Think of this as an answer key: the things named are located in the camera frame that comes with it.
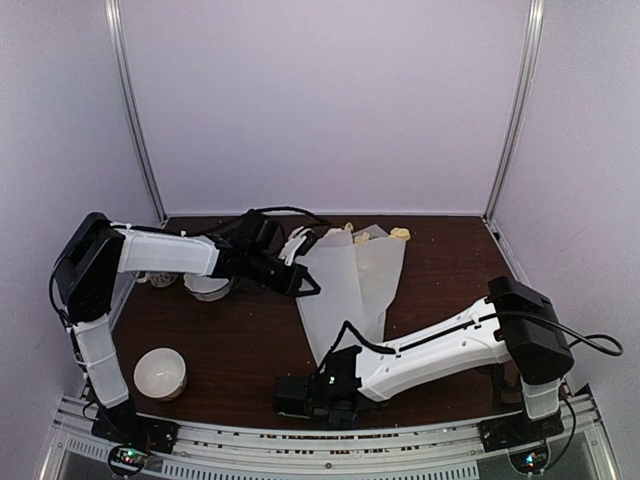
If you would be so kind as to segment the yellow blossom stem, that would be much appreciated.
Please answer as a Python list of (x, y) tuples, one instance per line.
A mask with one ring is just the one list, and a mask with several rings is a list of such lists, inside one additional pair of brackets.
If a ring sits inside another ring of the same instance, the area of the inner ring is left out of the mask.
[(407, 242), (411, 239), (411, 233), (407, 228), (394, 227), (390, 231), (384, 230), (377, 224), (371, 225), (361, 230), (356, 230), (351, 222), (343, 225), (343, 229), (351, 234), (354, 244), (363, 244), (368, 241), (391, 238)]

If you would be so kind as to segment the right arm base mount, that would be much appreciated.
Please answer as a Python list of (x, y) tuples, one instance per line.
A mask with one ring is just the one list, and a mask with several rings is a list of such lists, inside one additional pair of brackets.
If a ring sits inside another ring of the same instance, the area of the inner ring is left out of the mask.
[(526, 413), (483, 420), (478, 424), (485, 452), (540, 442), (564, 432), (559, 413), (541, 420), (531, 420)]

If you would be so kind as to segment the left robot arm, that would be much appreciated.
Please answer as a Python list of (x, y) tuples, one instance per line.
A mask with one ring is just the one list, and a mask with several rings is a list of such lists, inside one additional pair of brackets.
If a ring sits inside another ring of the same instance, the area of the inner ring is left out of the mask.
[(49, 303), (68, 333), (74, 358), (87, 376), (106, 429), (123, 444), (144, 433), (117, 357), (111, 333), (117, 279), (139, 282), (158, 276), (175, 283), (181, 275), (211, 280), (225, 291), (246, 279), (290, 298), (320, 293), (297, 259), (316, 241), (310, 227), (271, 244), (283, 226), (273, 209), (250, 209), (200, 231), (166, 231), (116, 222), (89, 213), (58, 255), (47, 285)]

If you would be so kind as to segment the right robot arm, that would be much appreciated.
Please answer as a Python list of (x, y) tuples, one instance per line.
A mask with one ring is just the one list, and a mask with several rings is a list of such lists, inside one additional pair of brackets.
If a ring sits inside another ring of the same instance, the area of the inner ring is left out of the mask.
[(488, 296), (457, 315), (412, 334), (372, 343), (346, 321), (307, 377), (277, 379), (273, 409), (286, 417), (350, 429), (359, 414), (416, 386), (483, 366), (513, 363), (524, 411), (513, 419), (519, 440), (535, 440), (560, 408), (559, 388), (574, 358), (551, 300), (510, 277), (488, 284)]

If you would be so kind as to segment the translucent white wrapping paper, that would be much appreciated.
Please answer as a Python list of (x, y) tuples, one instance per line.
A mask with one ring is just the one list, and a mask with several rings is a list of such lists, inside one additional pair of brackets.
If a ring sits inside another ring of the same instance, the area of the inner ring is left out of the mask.
[(346, 320), (365, 340), (383, 340), (407, 242), (381, 238), (354, 244), (348, 231), (332, 228), (300, 259), (321, 286), (320, 294), (296, 300), (316, 363), (329, 351)]

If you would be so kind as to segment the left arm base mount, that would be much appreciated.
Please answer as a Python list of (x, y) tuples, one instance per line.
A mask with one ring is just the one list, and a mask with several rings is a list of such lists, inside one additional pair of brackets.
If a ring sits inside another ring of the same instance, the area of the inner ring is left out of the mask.
[(173, 452), (178, 432), (177, 423), (150, 417), (139, 417), (129, 433), (123, 427), (114, 427), (105, 417), (97, 418), (91, 427), (91, 434), (95, 437), (133, 446), (144, 452), (164, 454)]

